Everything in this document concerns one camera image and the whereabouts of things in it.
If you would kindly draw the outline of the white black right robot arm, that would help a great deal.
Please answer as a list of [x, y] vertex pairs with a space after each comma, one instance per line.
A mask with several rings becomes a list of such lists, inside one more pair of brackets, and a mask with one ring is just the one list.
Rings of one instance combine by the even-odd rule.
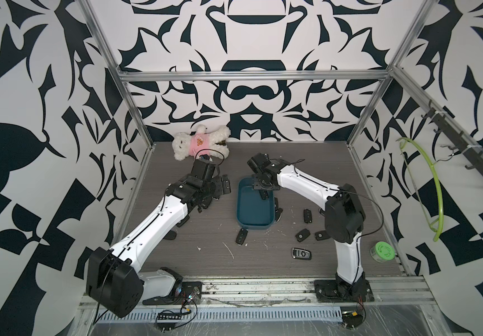
[[363, 276], [360, 243], [365, 211], [355, 188], [325, 182], [298, 169], [295, 163], [257, 153], [247, 162], [256, 190], [289, 189], [324, 211], [325, 231], [335, 241], [338, 279], [355, 285]]

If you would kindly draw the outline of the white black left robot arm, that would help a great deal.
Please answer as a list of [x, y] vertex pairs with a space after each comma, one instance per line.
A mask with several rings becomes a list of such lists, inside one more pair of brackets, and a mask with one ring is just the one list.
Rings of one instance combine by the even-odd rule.
[[212, 200], [231, 192], [218, 163], [203, 155], [191, 172], [170, 184], [159, 205], [129, 234], [108, 249], [98, 248], [88, 260], [86, 293], [119, 318], [140, 302], [175, 300], [181, 295], [181, 275], [167, 267], [143, 275], [144, 263], [173, 228], [189, 219], [192, 210], [207, 209]]

